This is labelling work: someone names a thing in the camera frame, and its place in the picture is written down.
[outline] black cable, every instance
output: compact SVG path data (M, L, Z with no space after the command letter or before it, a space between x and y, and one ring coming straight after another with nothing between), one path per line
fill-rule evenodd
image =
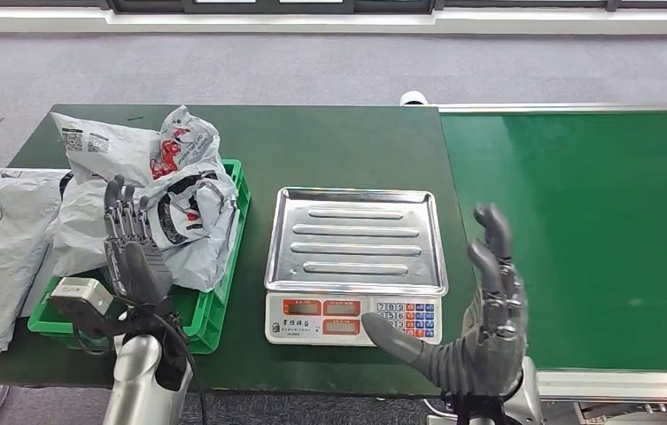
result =
M145 311L150 314L156 321L166 328L169 335L172 336L176 343L179 344L180 350L184 353L184 357L187 358L187 363L190 364L192 368L192 376L195 378L195 386L198 387L198 396L200 398L200 415L202 416L203 425L208 425L208 407L206 403L206 393L203 391L203 386L200 385L200 380L198 379L198 366L195 364L195 358L192 357L190 349L187 348L187 344L182 339L182 336L179 335L176 329L174 329L167 321L164 320L161 316L153 312L152 309L145 308L143 305L136 304L126 298L122 297L113 297L114 299L120 301L122 304L129 305L130 307L136 308L141 311Z
M106 349L102 351L91 350L86 344L83 343L82 338L80 337L80 330L73 324L73 335L77 340L77 344L80 346L82 352L88 354L89 356L105 356L112 352L114 348L114 338L111 336L106 336Z

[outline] stainless steel tray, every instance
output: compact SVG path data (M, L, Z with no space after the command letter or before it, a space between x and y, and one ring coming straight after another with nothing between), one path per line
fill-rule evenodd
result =
M445 295L435 197L412 190L279 190L265 286Z

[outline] white cylinder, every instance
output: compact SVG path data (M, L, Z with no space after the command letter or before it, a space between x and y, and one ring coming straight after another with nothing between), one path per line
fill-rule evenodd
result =
M408 104L430 104L427 102L427 97L424 97L422 92L412 90L404 93L399 100L399 106Z

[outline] barcode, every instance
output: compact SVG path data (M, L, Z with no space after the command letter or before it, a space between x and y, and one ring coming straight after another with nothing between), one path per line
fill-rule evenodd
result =
M109 142L106 141L106 140L96 139L95 137L90 137L88 139L88 152L108 153L109 152Z
M82 151L82 131L62 131L62 139L68 151Z

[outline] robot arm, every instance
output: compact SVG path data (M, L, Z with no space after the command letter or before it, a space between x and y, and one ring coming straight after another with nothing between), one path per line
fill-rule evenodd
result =
M119 175L105 192L105 254L116 296L94 279L66 277L50 302L72 320L77 336L79 329L91 338L106 337L107 352L112 344L116 348L104 425L177 425L194 359L168 296L173 278L151 236L144 210L148 200L141 198L136 205L134 192ZM114 299L128 307L120 317L106 315Z
M462 337L432 345L401 332L376 313L362 316L369 338L437 385L458 423L476 418L496 425L541 423L536 370L526 353L527 302L512 262L508 221L495 205L479 205L485 240L469 244L481 282L463 316Z

